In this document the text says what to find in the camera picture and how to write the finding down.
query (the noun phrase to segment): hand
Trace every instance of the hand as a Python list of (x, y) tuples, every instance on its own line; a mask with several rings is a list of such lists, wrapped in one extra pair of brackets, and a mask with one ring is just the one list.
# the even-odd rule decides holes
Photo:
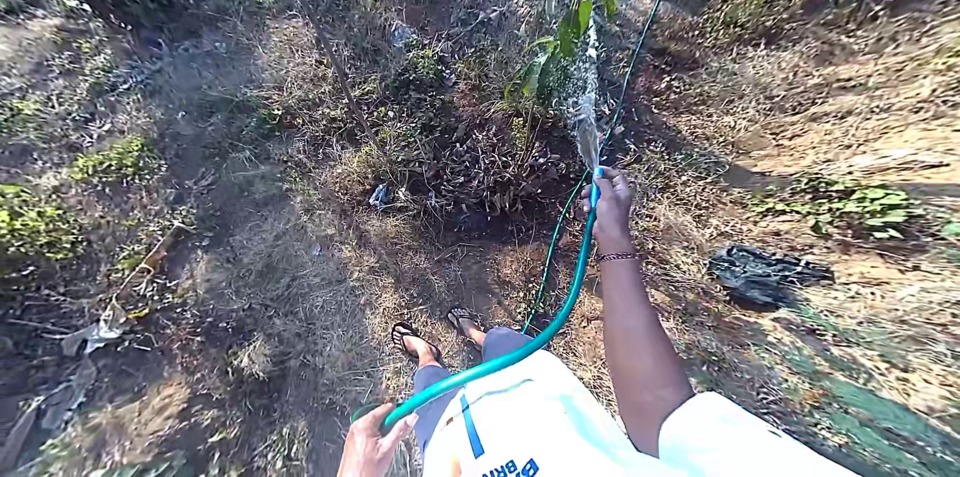
[(411, 413), (381, 437), (380, 424), (392, 409), (393, 404), (384, 404), (350, 425), (337, 477), (383, 477), (387, 474), (394, 451), (417, 422), (417, 414)]
[[(593, 224), (593, 238), (597, 241), (597, 250), (601, 254), (633, 252), (634, 242), (630, 238), (630, 204), (634, 194), (627, 184), (627, 178), (612, 167), (601, 165), (603, 177), (593, 177), (600, 187), (600, 200), (597, 201), (597, 219)], [(580, 192), (583, 211), (591, 212), (591, 187), (586, 185)]]

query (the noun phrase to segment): leg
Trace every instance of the leg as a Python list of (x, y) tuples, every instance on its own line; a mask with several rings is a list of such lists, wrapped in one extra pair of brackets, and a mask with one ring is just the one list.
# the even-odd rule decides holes
[[(417, 336), (403, 336), (403, 346), (411, 352), (416, 353), (416, 372), (414, 372), (414, 394), (422, 392), (424, 389), (450, 377), (450, 371), (443, 367), (433, 355), (433, 349), (423, 338)], [(433, 436), (433, 430), (437, 428), (437, 423), (444, 415), (444, 410), (457, 396), (457, 391), (452, 390), (444, 395), (435, 398), (423, 404), (416, 409), (418, 419), (414, 424), (414, 433), (416, 434), (416, 443), (420, 448), (420, 456), (426, 452), (426, 446)]]
[(460, 332), (472, 340), (477, 348), (481, 348), (485, 362), (506, 355), (533, 340), (530, 336), (522, 335), (506, 327), (493, 327), (488, 333), (485, 333), (476, 321), (465, 317), (466, 313), (469, 312), (467, 309), (454, 307), (451, 310), (454, 311), (454, 314), (465, 312), (459, 317), (454, 317), (451, 314), (448, 319), (450, 322), (456, 322), (459, 325)]
[(489, 361), (506, 355), (532, 341), (530, 336), (518, 333), (507, 327), (493, 327), (486, 333), (483, 346), (483, 360)]

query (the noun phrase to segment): black plastic bag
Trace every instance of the black plastic bag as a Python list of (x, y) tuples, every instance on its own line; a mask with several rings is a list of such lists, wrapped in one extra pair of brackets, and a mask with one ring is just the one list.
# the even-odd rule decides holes
[(768, 254), (747, 244), (732, 244), (710, 257), (707, 270), (720, 279), (734, 300), (765, 308), (796, 302), (796, 288), (834, 282), (829, 265), (790, 255)]

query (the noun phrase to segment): beaded bracelet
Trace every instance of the beaded bracelet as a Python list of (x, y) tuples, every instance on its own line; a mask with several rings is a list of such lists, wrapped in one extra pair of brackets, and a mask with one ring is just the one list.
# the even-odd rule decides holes
[(612, 262), (614, 260), (642, 260), (643, 254), (640, 252), (617, 252), (615, 254), (600, 254), (597, 256), (597, 262)]

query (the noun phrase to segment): gray shorts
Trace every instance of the gray shorts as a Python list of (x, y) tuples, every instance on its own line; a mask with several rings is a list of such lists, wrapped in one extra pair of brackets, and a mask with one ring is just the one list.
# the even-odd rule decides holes
[[(507, 327), (493, 327), (486, 333), (483, 343), (483, 361), (497, 359), (501, 355), (506, 355), (515, 349), (521, 348), (533, 340), (530, 336), (522, 335), (513, 329)], [(439, 364), (430, 364), (419, 368), (414, 372), (414, 394), (423, 391), (440, 380), (450, 377), (450, 371)], [(420, 447), (420, 456), (426, 453), (426, 445), (430, 443), (430, 437), (433, 436), (433, 430), (437, 428), (437, 423), (444, 415), (444, 410), (450, 405), (460, 389), (451, 390), (442, 396), (423, 404), (416, 410), (419, 418), (414, 424), (416, 433), (416, 442)]]

